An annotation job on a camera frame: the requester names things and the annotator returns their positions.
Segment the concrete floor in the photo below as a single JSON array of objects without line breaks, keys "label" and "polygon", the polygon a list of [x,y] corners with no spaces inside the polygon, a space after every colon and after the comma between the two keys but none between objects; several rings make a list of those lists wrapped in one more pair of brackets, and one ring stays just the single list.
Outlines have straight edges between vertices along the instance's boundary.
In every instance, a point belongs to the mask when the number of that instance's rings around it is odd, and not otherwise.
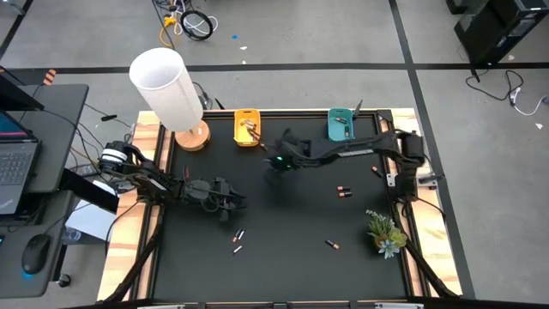
[{"label": "concrete floor", "polygon": [[[465,63],[444,0],[397,0],[415,63]],[[206,42],[178,38],[187,64],[403,63],[390,6],[384,0],[195,0],[220,20]],[[0,6],[0,36],[15,15]],[[151,3],[117,0],[35,1],[0,64],[8,68],[129,66],[160,46]],[[549,62],[549,19],[510,54],[515,62]],[[240,46],[248,46],[242,51]],[[518,105],[532,111],[549,94],[549,70],[518,70],[525,80]],[[419,83],[460,228],[477,298],[549,303],[546,175],[549,106],[533,117],[473,91],[468,70],[421,70]],[[297,70],[191,73],[227,108],[354,106],[416,107],[405,70]],[[504,71],[480,86],[505,93]],[[148,109],[125,74],[58,75],[56,83],[86,83],[87,103],[126,121]],[[81,120],[102,141],[125,128]],[[535,124],[543,124],[539,130]],[[69,159],[68,166],[74,164]],[[73,246],[64,268],[75,283],[50,287],[36,300],[0,300],[0,307],[57,308],[95,300],[104,263],[100,245]]]}]

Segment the white cylinder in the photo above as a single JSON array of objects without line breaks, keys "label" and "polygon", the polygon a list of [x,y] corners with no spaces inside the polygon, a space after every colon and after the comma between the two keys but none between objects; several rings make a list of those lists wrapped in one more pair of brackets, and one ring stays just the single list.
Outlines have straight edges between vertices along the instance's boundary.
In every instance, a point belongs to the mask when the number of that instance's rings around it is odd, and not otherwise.
[{"label": "white cylinder", "polygon": [[202,104],[176,51],[145,51],[131,63],[130,80],[168,130],[186,131],[200,124]]}]

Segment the yellow container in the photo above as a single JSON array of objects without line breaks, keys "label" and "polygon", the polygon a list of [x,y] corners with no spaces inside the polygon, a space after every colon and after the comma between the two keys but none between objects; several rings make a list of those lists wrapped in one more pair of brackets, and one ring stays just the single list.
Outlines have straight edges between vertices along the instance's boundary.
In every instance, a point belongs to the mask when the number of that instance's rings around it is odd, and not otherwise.
[{"label": "yellow container", "polygon": [[234,140],[240,147],[256,146],[259,141],[250,135],[246,124],[255,124],[257,134],[261,135],[261,115],[257,109],[240,109],[234,112]]}]

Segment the teal container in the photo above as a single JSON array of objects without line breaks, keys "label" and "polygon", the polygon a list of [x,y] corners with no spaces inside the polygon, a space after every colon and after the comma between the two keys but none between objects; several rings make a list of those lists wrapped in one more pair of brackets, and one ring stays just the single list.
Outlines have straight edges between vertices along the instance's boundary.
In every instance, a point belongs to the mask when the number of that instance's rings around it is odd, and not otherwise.
[{"label": "teal container", "polygon": [[[335,120],[345,119],[346,124]],[[345,136],[345,127],[349,128],[349,136]],[[348,108],[332,108],[328,111],[328,138],[332,142],[342,142],[354,139],[353,111]]]}]

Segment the small plant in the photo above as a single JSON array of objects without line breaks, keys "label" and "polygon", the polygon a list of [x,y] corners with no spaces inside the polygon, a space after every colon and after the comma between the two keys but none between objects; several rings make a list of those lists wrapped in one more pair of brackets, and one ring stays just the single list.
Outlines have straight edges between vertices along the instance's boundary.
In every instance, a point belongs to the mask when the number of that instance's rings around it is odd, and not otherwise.
[{"label": "small plant", "polygon": [[406,234],[401,232],[400,228],[395,227],[395,223],[391,218],[369,209],[366,210],[366,214],[371,218],[368,234],[374,238],[379,253],[384,253],[385,258],[392,258],[395,253],[399,253],[401,248],[406,245]]}]

